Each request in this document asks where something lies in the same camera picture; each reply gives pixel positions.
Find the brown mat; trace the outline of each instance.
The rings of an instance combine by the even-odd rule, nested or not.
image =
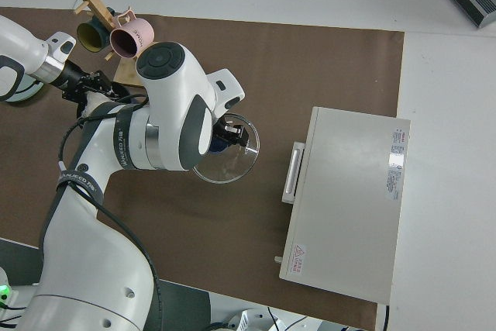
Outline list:
[[[39,38],[75,35],[85,19],[66,10],[0,14]],[[145,243],[163,279],[373,329],[374,303],[281,280],[274,256],[282,256],[291,215],[281,193],[292,143],[305,141],[312,106],[395,116],[403,33],[145,18],[156,40],[183,43],[207,73],[234,73],[246,98],[233,111],[258,128],[260,156],[251,173],[226,185],[192,172],[121,171],[109,183],[107,206]],[[78,47],[71,59],[112,77],[119,60],[106,63],[105,55]],[[75,111],[56,89],[43,90],[29,102],[0,105],[0,235],[34,245],[54,193],[58,143]]]

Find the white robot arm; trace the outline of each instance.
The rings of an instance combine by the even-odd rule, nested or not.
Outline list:
[[[63,90],[85,79],[66,60],[74,44],[63,33],[43,42],[0,16],[0,101],[15,93],[22,74]],[[86,93],[95,109],[79,121],[81,145],[61,167],[40,241],[43,273],[17,330],[143,329],[157,276],[142,247],[96,219],[109,177],[122,169],[192,169],[208,152],[213,125],[244,92],[227,70],[205,74],[178,43],[149,47],[136,73],[149,105]]]

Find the warning label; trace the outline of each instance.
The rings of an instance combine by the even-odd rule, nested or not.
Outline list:
[[[305,255],[307,247],[303,244],[295,244],[291,254],[291,267],[289,268],[290,274],[301,275],[303,273],[303,265],[305,264]]]

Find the round glass lid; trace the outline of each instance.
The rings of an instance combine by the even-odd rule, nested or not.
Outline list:
[[[259,149],[260,139],[252,122],[228,113],[214,125],[210,148],[193,170],[206,181],[226,184],[252,169]]]

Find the white appliance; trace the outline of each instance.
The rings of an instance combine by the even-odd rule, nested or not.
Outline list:
[[[284,187],[294,204],[281,278],[389,304],[409,130],[404,119],[313,109]]]

